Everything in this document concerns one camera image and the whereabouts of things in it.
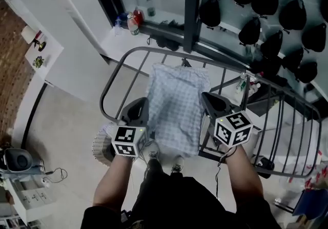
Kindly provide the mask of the clear bottle green label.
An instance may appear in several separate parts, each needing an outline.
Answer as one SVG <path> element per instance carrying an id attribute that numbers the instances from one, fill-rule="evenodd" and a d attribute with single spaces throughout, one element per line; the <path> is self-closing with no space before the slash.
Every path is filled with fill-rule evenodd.
<path id="1" fill-rule="evenodd" d="M 139 33 L 139 25 L 135 15 L 132 12 L 127 15 L 127 24 L 132 35 L 137 35 Z"/>

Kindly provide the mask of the grey metal drying rack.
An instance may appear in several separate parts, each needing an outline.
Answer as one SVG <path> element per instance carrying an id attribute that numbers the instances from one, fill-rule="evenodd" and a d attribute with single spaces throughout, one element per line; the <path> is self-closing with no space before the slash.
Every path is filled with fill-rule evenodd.
<path id="1" fill-rule="evenodd" d="M 102 113 L 102 115 L 109 119 L 110 121 L 113 122 L 118 122 L 118 118 L 122 112 L 122 107 L 120 107 L 116 113 L 115 117 L 112 117 L 110 115 L 107 114 L 107 112 L 104 109 L 104 99 L 112 85 L 112 83 L 114 82 L 115 77 L 117 76 L 119 70 L 121 69 L 121 67 L 124 65 L 124 62 L 126 60 L 126 58 L 131 55 L 132 53 L 136 52 L 136 51 L 145 51 L 146 55 L 145 58 L 148 58 L 150 53 L 159 53 L 163 55 L 162 61 L 165 61 L 167 59 L 167 57 L 169 56 L 174 56 L 174 57 L 179 57 L 182 59 L 182 64 L 186 65 L 188 64 L 189 61 L 193 60 L 193 61 L 197 61 L 202 63 L 204 66 L 206 65 L 213 65 L 216 66 L 218 68 L 223 68 L 224 72 L 227 72 L 228 70 L 230 71 L 236 71 L 236 72 L 241 72 L 242 70 L 240 68 L 235 68 L 231 65 L 227 65 L 225 63 L 221 63 L 218 61 L 214 61 L 208 58 L 203 58 L 203 57 L 199 57 L 199 56 L 195 56 L 195 55 L 190 55 L 190 54 L 184 54 L 184 53 L 180 53 L 180 52 L 174 52 L 174 51 L 170 51 L 170 50 L 164 50 L 164 49 L 158 49 L 158 48 L 152 48 L 152 47 L 136 47 L 133 48 L 129 51 L 127 51 L 122 58 L 120 59 L 120 61 L 118 62 L 117 66 L 114 69 L 114 72 L 112 73 L 110 79 L 108 80 L 101 96 L 100 96 L 100 102 L 99 102 L 99 106 L 100 106 L 100 111 Z M 247 73 L 246 74 L 246 80 L 245 80 L 245 85 L 244 85 L 244 89 L 243 89 L 243 97 L 240 103 L 240 107 L 241 109 L 246 109 L 247 108 L 247 104 L 248 104 L 248 93 L 250 91 L 250 86 L 251 86 L 251 73 Z M 278 176 L 284 176 L 284 177 L 300 177 L 300 175 L 296 175 L 295 174 L 295 169 L 299 166 L 301 166 L 302 164 L 304 165 L 312 165 L 315 166 L 316 165 L 316 161 L 317 161 L 317 154 L 319 151 L 319 146 L 320 146 L 320 139 L 321 139 L 321 129 L 322 127 L 319 126 L 318 127 L 318 131 L 315 132 L 314 131 L 314 123 L 318 123 L 321 124 L 322 119 L 320 117 L 320 113 L 317 110 L 317 108 L 311 104 L 310 102 L 306 101 L 304 98 L 302 98 L 300 95 L 298 95 L 297 93 L 295 93 L 292 90 L 289 90 L 285 87 L 279 86 L 278 84 L 271 82 L 265 78 L 260 78 L 259 79 L 261 84 L 264 84 L 267 87 L 267 90 L 269 90 L 269 92 L 272 89 L 275 89 L 277 91 L 282 91 L 282 95 L 280 95 L 280 99 L 279 99 L 279 109 L 278 109 L 278 116 L 277 116 L 277 123 L 276 123 L 276 128 L 275 128 L 275 137 L 273 139 L 272 142 L 269 143 L 270 145 L 270 155 L 268 157 L 268 159 L 273 162 L 275 164 L 274 170 L 273 171 L 267 171 L 267 170 L 263 170 L 260 168 L 256 167 L 256 170 L 259 172 L 263 172 L 263 173 L 270 173 L 271 175 L 278 175 Z M 291 125 L 291 134 L 290 134 L 290 138 L 289 141 L 287 143 L 287 150 L 284 152 L 283 155 L 283 167 L 282 170 L 279 171 L 277 170 L 277 165 L 276 162 L 278 161 L 278 149 L 280 147 L 280 145 L 282 144 L 282 125 L 283 125 L 283 116 L 284 116 L 284 112 L 285 112 L 285 104 L 289 104 L 292 108 L 293 108 L 293 115 L 295 116 L 297 113 L 300 113 L 302 116 L 302 124 L 305 125 L 306 120 L 310 121 L 310 130 L 308 132 L 309 137 L 306 138 L 306 131 L 305 129 L 301 130 L 301 137 L 299 138 L 299 144 L 297 145 L 297 156 L 295 159 L 295 162 L 293 163 L 293 170 L 292 172 L 287 172 L 286 167 L 287 165 L 289 165 L 289 160 L 292 159 L 292 146 L 295 145 L 295 142 L 293 141 L 293 139 L 296 137 L 296 124 L 292 123 Z M 265 113 L 265 119 L 263 122 L 263 127 L 260 128 L 259 126 L 256 127 L 256 129 L 262 133 L 260 142 L 257 143 L 257 145 L 255 146 L 255 153 L 253 155 L 256 155 L 256 159 L 259 156 L 263 156 L 263 149 L 264 149 L 264 140 L 265 140 L 265 134 L 269 131 L 268 129 L 268 119 L 269 119 L 269 101 L 267 103 L 267 108 L 266 108 L 266 113 Z"/>

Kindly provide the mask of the white shade table lamp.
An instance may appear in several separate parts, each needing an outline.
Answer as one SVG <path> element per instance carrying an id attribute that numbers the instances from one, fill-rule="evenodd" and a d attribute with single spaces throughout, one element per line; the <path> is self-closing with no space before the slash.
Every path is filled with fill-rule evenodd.
<path id="1" fill-rule="evenodd" d="M 45 41 L 41 42 L 39 39 L 35 39 L 37 32 L 28 25 L 23 28 L 20 34 L 27 44 L 33 44 L 34 48 L 38 47 L 39 52 L 41 52 L 46 47 L 47 43 Z"/>

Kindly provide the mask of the person's shoe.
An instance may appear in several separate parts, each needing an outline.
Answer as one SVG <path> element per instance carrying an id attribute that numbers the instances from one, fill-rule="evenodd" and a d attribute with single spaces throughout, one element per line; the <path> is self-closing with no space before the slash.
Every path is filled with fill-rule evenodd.
<path id="1" fill-rule="evenodd" d="M 177 155 L 173 159 L 171 173 L 181 173 L 184 167 L 185 159 L 181 155 Z"/>
<path id="2" fill-rule="evenodd" d="M 160 154 L 160 149 L 159 146 L 156 142 L 152 142 L 149 145 L 149 153 L 148 153 L 148 157 L 150 159 L 159 159 L 159 154 Z"/>

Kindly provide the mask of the clear plastic bag red print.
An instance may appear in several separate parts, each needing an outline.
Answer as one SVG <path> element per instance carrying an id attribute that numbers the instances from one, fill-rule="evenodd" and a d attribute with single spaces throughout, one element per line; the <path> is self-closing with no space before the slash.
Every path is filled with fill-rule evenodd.
<path id="1" fill-rule="evenodd" d="M 328 158 L 318 151 L 316 165 L 304 165 L 295 169 L 300 177 L 280 177 L 279 185 L 286 191 L 300 193 L 303 190 L 328 190 Z"/>

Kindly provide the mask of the blue checkered clothes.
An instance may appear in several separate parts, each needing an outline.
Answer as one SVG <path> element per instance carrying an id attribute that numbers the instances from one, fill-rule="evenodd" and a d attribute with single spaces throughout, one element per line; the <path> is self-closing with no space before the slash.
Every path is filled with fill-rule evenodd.
<path id="1" fill-rule="evenodd" d="M 198 154 L 204 112 L 201 95 L 209 89 L 206 68 L 152 66 L 148 127 L 158 144 L 189 156 Z"/>

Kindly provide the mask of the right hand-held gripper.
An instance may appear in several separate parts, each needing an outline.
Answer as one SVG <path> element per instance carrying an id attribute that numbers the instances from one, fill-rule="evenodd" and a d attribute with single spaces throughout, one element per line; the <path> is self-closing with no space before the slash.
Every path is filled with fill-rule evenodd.
<path id="1" fill-rule="evenodd" d="M 201 101 L 210 118 L 209 132 L 214 140 L 228 148 L 249 141 L 254 125 L 245 110 L 212 92 L 202 92 Z"/>

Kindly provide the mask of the white woven laundry basket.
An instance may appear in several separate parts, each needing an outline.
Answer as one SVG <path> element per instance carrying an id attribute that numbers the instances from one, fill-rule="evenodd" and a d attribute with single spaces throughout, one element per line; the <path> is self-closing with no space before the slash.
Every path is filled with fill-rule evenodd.
<path id="1" fill-rule="evenodd" d="M 110 166 L 116 153 L 112 146 L 112 136 L 99 131 L 93 141 L 92 153 L 96 160 L 106 166 Z"/>

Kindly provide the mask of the red plastic bottle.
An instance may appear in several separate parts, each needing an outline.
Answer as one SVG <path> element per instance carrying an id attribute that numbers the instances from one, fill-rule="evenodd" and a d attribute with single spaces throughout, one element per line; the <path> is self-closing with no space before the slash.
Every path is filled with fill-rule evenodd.
<path id="1" fill-rule="evenodd" d="M 136 7 L 135 10 L 133 11 L 133 15 L 134 15 L 134 19 L 135 19 L 136 23 L 138 24 L 138 26 L 142 25 L 144 22 L 143 12 L 139 8 Z"/>

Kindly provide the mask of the black wrist band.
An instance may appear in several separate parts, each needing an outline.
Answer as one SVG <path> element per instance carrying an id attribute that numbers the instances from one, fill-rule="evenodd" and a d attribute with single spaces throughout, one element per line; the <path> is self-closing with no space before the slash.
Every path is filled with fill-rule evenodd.
<path id="1" fill-rule="evenodd" d="M 228 149 L 228 151 L 223 155 L 223 158 L 228 158 L 236 152 L 237 147 Z"/>

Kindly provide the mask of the dark grey box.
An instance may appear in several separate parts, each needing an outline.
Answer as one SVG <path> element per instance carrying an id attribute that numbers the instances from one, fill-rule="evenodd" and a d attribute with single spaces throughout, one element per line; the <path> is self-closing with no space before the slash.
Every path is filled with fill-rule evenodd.
<path id="1" fill-rule="evenodd" d="M 267 112 L 267 103 L 269 101 L 269 109 L 279 101 L 282 91 L 272 89 L 259 90 L 248 98 L 247 108 L 257 116 L 262 116 Z"/>

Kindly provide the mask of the person's black clothing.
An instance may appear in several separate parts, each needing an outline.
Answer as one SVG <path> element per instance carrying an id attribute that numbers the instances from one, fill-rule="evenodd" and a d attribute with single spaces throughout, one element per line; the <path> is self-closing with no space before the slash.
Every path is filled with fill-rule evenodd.
<path id="1" fill-rule="evenodd" d="M 227 211 L 202 184 L 182 173 L 166 174 L 157 159 L 141 183 L 131 216 L 101 206 L 84 212 L 81 229 L 281 229 L 264 198 Z"/>

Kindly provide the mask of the small potted plant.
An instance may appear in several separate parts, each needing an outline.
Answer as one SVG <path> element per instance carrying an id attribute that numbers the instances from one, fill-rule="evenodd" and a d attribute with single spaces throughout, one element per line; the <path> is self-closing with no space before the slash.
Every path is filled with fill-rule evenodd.
<path id="1" fill-rule="evenodd" d="M 32 65 L 33 65 L 35 68 L 39 69 L 39 68 L 43 65 L 44 61 L 45 61 L 45 59 L 44 59 L 42 56 L 38 56 L 38 57 L 36 57 L 35 60 L 33 61 Z"/>

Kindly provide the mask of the person's right shoe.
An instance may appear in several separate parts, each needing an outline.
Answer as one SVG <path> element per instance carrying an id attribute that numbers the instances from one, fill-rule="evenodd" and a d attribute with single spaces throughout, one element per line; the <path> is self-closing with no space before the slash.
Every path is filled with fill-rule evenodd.
<path id="1" fill-rule="evenodd" d="M 181 155 L 177 155 L 173 159 L 171 173 L 181 173 L 184 167 L 185 159 Z"/>

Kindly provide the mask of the white drawer desk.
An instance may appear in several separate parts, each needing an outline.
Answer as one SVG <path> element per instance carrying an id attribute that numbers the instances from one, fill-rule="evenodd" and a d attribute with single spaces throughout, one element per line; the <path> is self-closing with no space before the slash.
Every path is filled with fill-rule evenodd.
<path id="1" fill-rule="evenodd" d="M 10 202 L 24 224 L 50 216 L 55 211 L 56 197 L 50 187 L 43 186 L 41 179 L 44 177 L 0 173 L 0 186 L 9 193 Z"/>

